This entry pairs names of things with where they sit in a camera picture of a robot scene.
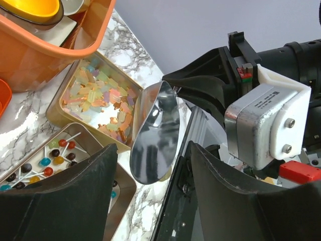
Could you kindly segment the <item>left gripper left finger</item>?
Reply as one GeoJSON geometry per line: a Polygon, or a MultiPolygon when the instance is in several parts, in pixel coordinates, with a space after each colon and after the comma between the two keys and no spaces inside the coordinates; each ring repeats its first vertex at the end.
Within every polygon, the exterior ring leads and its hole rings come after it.
{"type": "Polygon", "coordinates": [[[1,192],[1,240],[102,240],[117,166],[110,144],[23,189],[1,192]]]}

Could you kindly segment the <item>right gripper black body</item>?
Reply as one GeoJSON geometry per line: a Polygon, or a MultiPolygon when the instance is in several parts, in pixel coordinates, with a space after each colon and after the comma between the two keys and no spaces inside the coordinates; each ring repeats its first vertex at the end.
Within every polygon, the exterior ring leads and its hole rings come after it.
{"type": "Polygon", "coordinates": [[[222,105],[230,105],[258,85],[260,57],[243,32],[228,34],[228,46],[219,48],[219,75],[223,81],[222,105]]]}

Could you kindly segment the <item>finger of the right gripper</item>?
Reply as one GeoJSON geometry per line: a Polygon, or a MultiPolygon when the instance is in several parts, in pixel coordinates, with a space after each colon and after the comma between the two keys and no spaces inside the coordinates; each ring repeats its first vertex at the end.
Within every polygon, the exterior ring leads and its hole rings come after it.
{"type": "Polygon", "coordinates": [[[197,85],[201,81],[218,80],[219,84],[235,85],[235,74],[228,47],[212,49],[187,66],[166,74],[162,80],[170,85],[197,85]]]}
{"type": "Polygon", "coordinates": [[[176,86],[178,97],[209,113],[221,126],[227,107],[236,100],[236,89],[219,85],[176,86]]]}

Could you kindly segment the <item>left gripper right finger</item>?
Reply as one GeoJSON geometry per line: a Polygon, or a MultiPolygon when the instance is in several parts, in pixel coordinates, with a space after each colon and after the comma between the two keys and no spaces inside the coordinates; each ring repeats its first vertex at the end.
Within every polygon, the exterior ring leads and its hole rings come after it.
{"type": "Polygon", "coordinates": [[[204,240],[320,240],[320,182],[271,185],[189,142],[204,240]]]}

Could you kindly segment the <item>brown tray with lollipops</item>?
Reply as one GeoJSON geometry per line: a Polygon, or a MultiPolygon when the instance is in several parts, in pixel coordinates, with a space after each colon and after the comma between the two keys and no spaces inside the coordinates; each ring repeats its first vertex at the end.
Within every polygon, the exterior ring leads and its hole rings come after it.
{"type": "MultiPolygon", "coordinates": [[[[1,192],[23,189],[91,157],[104,147],[81,124],[71,123],[1,176],[1,192]]],[[[102,240],[112,240],[135,194],[136,184],[117,163],[102,240]]]]}

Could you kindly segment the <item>metal scoop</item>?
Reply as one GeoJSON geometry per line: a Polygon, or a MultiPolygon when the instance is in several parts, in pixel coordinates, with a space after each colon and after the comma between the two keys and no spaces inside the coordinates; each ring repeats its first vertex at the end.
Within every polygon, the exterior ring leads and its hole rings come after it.
{"type": "Polygon", "coordinates": [[[144,89],[134,106],[130,171],[143,185],[154,184],[169,171],[179,140],[176,95],[166,81],[144,89]]]}

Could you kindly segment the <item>gold tin with popsicle candies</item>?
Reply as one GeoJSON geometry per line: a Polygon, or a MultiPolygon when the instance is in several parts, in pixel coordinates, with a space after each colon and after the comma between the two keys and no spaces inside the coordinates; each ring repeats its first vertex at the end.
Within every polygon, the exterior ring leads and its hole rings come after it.
{"type": "Polygon", "coordinates": [[[48,106],[57,127],[80,123],[104,146],[130,150],[134,106],[143,88],[99,52],[72,64],[48,106]]]}

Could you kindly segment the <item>orange square candy tray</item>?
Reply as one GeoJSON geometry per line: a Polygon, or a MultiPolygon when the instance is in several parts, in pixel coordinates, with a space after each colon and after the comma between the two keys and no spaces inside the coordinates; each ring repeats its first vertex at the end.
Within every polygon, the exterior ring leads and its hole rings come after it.
{"type": "Polygon", "coordinates": [[[1,102],[0,117],[2,117],[2,115],[4,114],[11,99],[12,99],[11,88],[5,81],[0,79],[0,102],[1,102]]]}

